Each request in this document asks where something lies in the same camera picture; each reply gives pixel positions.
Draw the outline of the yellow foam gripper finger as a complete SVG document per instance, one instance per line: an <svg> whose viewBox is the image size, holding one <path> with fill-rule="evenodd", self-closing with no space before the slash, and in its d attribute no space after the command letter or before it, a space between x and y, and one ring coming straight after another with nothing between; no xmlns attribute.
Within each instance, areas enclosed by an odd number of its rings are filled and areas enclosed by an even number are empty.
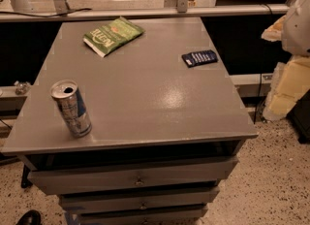
<svg viewBox="0 0 310 225"><path fill-rule="evenodd" d="M310 58L294 55L287 63L279 62L270 87L263 117L270 121L280 120L310 89Z"/></svg>
<svg viewBox="0 0 310 225"><path fill-rule="evenodd" d="M265 29L265 31L261 35L261 38L270 42L281 41L285 18L285 16L281 16L280 18L278 18L272 25Z"/></svg>

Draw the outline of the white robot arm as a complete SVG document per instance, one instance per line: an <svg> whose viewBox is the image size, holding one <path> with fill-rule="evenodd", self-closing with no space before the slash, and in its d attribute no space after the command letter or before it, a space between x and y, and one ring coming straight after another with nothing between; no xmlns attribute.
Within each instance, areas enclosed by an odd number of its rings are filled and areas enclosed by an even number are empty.
<svg viewBox="0 0 310 225"><path fill-rule="evenodd" d="M274 69L271 89L265 100L263 117L284 118L310 90L310 0L295 0L287 13L262 34L264 40L280 41L292 57Z"/></svg>

